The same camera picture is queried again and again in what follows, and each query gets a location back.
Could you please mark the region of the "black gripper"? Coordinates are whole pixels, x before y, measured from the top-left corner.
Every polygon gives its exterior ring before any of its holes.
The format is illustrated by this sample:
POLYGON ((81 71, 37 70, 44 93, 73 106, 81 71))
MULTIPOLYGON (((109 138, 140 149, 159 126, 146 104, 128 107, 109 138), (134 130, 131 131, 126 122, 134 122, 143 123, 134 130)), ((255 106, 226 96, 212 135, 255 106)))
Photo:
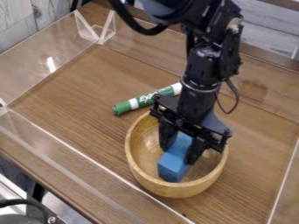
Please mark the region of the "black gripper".
POLYGON ((207 149, 224 151, 232 131, 218 118, 214 107, 220 83, 200 84, 182 77, 178 98, 156 94, 150 115, 159 122, 159 144, 163 151, 174 144, 179 133, 192 138, 184 162, 194 165, 207 149))

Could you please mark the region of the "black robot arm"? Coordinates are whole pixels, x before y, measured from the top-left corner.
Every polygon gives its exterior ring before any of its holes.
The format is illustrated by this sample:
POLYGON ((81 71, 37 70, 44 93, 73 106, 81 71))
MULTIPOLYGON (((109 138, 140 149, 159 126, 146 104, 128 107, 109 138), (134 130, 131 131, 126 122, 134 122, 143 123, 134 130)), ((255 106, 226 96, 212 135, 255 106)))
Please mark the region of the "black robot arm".
POLYGON ((192 165, 207 149, 224 151, 232 131, 218 118, 222 85, 239 73, 243 16, 232 0, 144 0, 143 6, 156 22, 144 28, 120 0, 108 0, 132 30, 146 36, 160 34, 179 24, 187 36, 187 67, 180 78, 182 93, 174 98, 154 96, 151 116, 159 120, 159 144, 163 150, 183 133, 191 137, 184 162, 192 165))

